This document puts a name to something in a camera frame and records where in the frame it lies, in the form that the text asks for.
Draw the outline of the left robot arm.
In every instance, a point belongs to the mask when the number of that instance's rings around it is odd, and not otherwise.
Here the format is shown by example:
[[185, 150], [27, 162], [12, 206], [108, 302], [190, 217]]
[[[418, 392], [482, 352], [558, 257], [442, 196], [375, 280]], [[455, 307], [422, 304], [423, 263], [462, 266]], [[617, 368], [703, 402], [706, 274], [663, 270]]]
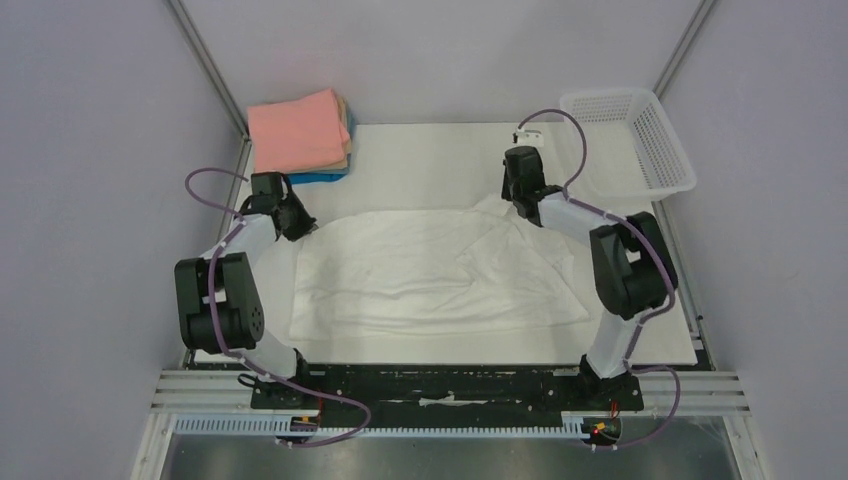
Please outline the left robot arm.
[[317, 228], [293, 190], [288, 175], [254, 173], [251, 193], [231, 217], [224, 237], [202, 255], [174, 268], [179, 331], [191, 351], [220, 354], [276, 382], [275, 394], [290, 408], [307, 405], [314, 383], [308, 364], [294, 347], [267, 332], [266, 315], [254, 278], [266, 252], [282, 254], [283, 278], [292, 283], [303, 240]]

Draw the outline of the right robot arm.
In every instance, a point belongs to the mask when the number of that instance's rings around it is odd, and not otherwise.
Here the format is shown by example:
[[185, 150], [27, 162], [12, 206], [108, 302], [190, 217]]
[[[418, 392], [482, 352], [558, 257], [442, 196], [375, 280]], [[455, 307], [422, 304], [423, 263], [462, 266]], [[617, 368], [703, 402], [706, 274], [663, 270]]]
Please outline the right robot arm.
[[656, 217], [626, 217], [569, 196], [547, 183], [539, 151], [517, 146], [504, 154], [501, 196], [530, 223], [586, 245], [596, 295], [604, 311], [579, 364], [577, 392], [602, 408], [632, 380], [630, 358], [647, 320], [669, 310], [679, 280]]

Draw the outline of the white t shirt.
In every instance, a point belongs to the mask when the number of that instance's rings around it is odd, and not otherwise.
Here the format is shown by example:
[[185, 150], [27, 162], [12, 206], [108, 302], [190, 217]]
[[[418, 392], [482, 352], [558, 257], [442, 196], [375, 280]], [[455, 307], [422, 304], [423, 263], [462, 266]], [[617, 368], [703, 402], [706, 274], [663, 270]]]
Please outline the white t shirt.
[[586, 322], [564, 235], [487, 197], [469, 209], [375, 211], [309, 235], [295, 340], [489, 333]]

